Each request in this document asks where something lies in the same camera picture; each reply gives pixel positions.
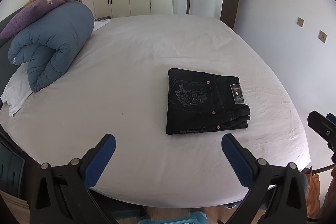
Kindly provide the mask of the orange cloth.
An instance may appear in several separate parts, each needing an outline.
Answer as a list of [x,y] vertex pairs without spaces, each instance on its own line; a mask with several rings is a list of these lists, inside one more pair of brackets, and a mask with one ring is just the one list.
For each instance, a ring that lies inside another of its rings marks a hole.
[[306,197],[307,216],[309,218],[316,218],[320,210],[320,178],[319,174],[308,173],[306,174],[308,181],[308,190]]

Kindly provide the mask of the blue rolled duvet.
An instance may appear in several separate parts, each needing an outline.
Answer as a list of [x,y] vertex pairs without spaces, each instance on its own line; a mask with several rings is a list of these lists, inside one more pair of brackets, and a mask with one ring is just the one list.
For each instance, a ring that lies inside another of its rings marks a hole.
[[9,62],[28,64],[29,86],[36,93],[66,73],[90,38],[94,23],[86,5],[67,1],[14,36]]

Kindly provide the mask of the purple pillow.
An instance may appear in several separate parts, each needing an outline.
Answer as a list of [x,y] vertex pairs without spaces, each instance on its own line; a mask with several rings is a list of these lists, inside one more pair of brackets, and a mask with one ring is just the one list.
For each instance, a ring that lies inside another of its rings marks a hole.
[[18,12],[1,31],[1,39],[11,38],[47,13],[63,5],[63,0],[37,0]]

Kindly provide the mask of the white bed mattress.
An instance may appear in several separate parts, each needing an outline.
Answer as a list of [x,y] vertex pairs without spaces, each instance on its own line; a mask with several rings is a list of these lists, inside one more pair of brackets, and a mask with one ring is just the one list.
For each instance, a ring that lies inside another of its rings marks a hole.
[[31,94],[1,125],[39,163],[82,157],[107,133],[116,151],[95,190],[152,207],[196,208],[245,196],[225,157],[223,132],[169,136],[168,70],[240,80],[251,118],[239,143],[272,165],[310,163],[306,133],[288,93],[262,58],[220,20],[191,15],[112,19],[95,31],[68,71]]

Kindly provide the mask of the black jeans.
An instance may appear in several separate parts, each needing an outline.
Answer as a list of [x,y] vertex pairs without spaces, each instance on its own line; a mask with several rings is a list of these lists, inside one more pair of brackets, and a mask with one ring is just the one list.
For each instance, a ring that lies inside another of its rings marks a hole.
[[199,134],[248,127],[250,107],[240,80],[179,68],[168,70],[166,134]]

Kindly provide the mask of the white pillow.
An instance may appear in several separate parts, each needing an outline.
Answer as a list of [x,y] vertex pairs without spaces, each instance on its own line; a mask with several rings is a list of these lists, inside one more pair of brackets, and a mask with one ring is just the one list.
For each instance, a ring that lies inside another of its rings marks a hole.
[[3,104],[9,106],[9,116],[13,117],[33,93],[27,74],[28,63],[23,63],[9,79],[1,95]]

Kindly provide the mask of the wall switch plate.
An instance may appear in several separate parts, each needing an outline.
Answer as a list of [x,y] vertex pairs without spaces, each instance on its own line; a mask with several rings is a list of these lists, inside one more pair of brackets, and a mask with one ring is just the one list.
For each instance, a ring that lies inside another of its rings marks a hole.
[[305,21],[304,21],[302,18],[298,17],[298,19],[297,19],[297,24],[298,24],[300,27],[303,28],[304,23],[305,23]]

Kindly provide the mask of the wall socket plate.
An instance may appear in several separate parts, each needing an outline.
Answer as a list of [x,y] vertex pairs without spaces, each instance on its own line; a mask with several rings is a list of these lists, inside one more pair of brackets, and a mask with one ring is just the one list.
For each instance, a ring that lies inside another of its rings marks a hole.
[[327,34],[324,33],[323,31],[320,31],[319,34],[318,34],[318,38],[323,43],[326,43],[326,41],[327,41]]

